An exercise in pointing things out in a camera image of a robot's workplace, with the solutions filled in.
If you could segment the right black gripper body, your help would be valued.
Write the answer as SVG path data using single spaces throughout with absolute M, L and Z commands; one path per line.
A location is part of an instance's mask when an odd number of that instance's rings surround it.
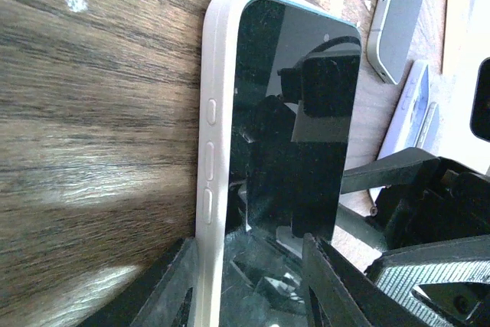
M 380 252 L 489 233 L 489 176 L 440 158 L 431 179 L 380 187 L 363 241 Z

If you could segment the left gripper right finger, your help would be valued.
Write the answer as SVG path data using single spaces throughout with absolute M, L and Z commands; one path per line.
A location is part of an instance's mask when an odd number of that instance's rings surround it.
M 306 234 L 302 248 L 309 326 L 385 326 L 382 293 L 328 242 Z

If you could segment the beige phone case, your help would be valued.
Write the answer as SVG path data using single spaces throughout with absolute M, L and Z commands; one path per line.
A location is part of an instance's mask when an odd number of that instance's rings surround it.
M 251 1 L 211 0 L 204 16 L 195 225 L 199 261 L 195 321 L 198 326 L 222 326 L 219 317 L 237 38 L 240 17 Z M 354 26 L 304 0 L 279 1 Z

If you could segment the teal-edged black phone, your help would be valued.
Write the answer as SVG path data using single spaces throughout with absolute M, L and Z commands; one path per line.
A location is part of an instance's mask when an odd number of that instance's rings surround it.
M 243 10 L 220 325 L 306 324 L 303 237 L 333 235 L 360 62 L 352 25 L 279 0 Z

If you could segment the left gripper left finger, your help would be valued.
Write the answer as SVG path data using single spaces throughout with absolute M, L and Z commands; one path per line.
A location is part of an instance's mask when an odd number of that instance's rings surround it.
M 198 252 L 193 237 L 177 240 L 147 270 L 80 326 L 192 326 Z

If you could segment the lavender phone case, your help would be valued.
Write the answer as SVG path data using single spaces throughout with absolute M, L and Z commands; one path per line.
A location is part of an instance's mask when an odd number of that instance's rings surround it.
M 439 127 L 439 106 L 430 100 L 430 70 L 424 60 L 413 62 L 378 158 L 406 148 L 431 151 Z

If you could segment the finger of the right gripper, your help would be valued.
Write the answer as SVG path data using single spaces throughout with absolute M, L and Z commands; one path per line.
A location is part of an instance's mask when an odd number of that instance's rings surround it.
M 344 171 L 341 193 L 391 185 L 412 185 L 431 179 L 440 158 L 422 149 L 407 148 L 366 165 Z
M 489 325 L 488 235 L 387 251 L 366 274 L 428 326 Z

